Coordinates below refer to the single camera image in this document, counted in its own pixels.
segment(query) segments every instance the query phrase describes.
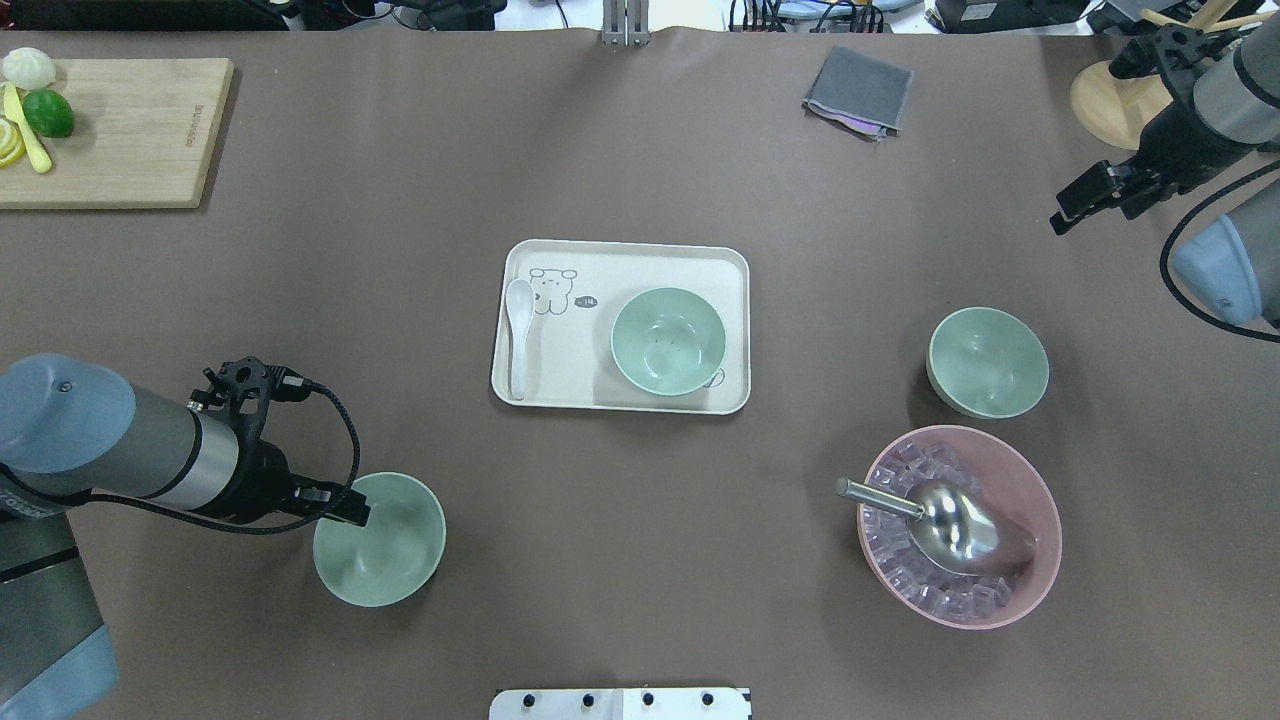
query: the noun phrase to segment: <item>wooden cutting board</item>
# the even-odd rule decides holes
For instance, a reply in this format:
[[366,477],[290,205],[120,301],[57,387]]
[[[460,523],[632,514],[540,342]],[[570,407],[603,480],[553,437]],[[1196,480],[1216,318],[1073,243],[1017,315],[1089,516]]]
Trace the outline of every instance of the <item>wooden cutting board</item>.
[[0,168],[0,209],[197,208],[232,82],[225,58],[58,60],[76,132],[42,137],[54,169]]

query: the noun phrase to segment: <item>cartoon bear print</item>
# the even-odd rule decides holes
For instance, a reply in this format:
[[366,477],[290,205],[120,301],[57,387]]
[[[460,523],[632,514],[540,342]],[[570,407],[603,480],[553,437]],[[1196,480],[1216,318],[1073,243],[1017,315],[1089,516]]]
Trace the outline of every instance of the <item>cartoon bear print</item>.
[[553,270],[534,268],[529,270],[529,283],[534,286],[534,311],[539,315],[550,313],[563,315],[568,309],[568,293],[573,291],[573,278],[577,270]]

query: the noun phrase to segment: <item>green bowl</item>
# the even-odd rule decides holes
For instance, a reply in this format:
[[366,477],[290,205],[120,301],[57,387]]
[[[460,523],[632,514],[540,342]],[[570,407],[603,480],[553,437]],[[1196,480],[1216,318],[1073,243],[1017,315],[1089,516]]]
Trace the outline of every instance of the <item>green bowl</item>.
[[352,605],[399,602],[440,564],[444,510],[426,486],[399,473],[365,475],[352,487],[369,498],[369,524],[316,523],[316,573],[329,592]]
[[641,292],[613,320],[613,361],[640,389],[687,395],[724,360],[724,322],[709,302],[677,287]]
[[1048,356],[1039,338],[993,307],[947,315],[933,331],[924,366],[943,402],[984,420],[1021,415],[1048,387]]

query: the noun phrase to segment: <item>gray cloth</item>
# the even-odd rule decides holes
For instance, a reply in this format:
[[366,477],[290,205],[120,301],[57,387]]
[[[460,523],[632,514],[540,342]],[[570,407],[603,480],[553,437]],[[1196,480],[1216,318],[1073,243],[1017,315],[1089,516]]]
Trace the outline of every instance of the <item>gray cloth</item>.
[[915,70],[868,58],[847,47],[831,49],[804,106],[873,141],[899,131],[906,91]]

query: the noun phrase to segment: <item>tabletop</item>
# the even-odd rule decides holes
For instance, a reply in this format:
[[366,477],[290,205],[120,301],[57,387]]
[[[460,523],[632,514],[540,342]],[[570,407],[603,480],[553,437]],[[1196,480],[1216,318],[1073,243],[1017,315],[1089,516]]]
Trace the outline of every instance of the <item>tabletop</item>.
[[[365,471],[422,479],[449,523],[430,583],[366,610],[325,591],[310,530],[72,511],[122,671],[86,719],[461,720],[503,688],[644,684],[749,687],[756,717],[1275,716],[1276,355],[1188,315],[1156,268],[1208,188],[1068,237],[1047,222],[1061,187],[1125,156],[1068,105],[1114,44],[4,40],[237,69],[197,210],[5,214],[0,361],[65,352],[175,401],[207,365],[289,365],[347,404]],[[915,70],[900,136],[868,143],[805,114],[835,44]],[[741,252],[746,405],[502,402],[503,261],[531,237]],[[969,305],[1043,340],[1052,374],[1030,413],[972,420],[929,389],[929,333]],[[946,423],[1018,448],[1061,514],[1056,585],[993,632],[892,598],[833,492],[904,432]],[[276,407],[265,437],[296,471],[344,474],[323,402]]]

